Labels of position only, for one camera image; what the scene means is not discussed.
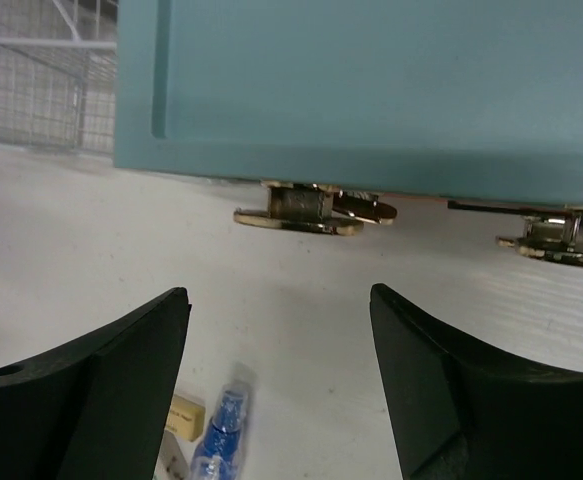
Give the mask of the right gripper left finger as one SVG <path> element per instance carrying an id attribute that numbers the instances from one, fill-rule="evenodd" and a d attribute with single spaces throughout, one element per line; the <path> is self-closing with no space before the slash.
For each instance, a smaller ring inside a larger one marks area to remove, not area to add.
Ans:
<path id="1" fill-rule="evenodd" d="M 0 479 L 150 479 L 191 305 L 173 288 L 0 368 Z"/>

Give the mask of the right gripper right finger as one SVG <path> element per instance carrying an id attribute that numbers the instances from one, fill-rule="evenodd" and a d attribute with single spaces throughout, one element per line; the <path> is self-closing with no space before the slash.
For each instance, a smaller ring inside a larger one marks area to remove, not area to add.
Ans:
<path id="1" fill-rule="evenodd" d="M 583 372 L 446 324 L 383 284 L 375 351 L 406 479 L 583 479 Z"/>

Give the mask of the clear blue spray bottle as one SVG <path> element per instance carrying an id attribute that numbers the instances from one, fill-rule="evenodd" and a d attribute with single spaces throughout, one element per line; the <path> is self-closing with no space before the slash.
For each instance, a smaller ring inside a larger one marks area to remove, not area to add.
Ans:
<path id="1" fill-rule="evenodd" d="M 240 478 L 257 376 L 235 363 L 190 463 L 190 479 Z"/>

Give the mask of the teal drawer cabinet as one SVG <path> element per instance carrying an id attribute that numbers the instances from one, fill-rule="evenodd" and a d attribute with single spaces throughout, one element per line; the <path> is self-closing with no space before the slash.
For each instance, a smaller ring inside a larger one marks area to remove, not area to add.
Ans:
<path id="1" fill-rule="evenodd" d="M 583 267 L 583 1 L 124 1 L 114 161 L 520 215 Z"/>

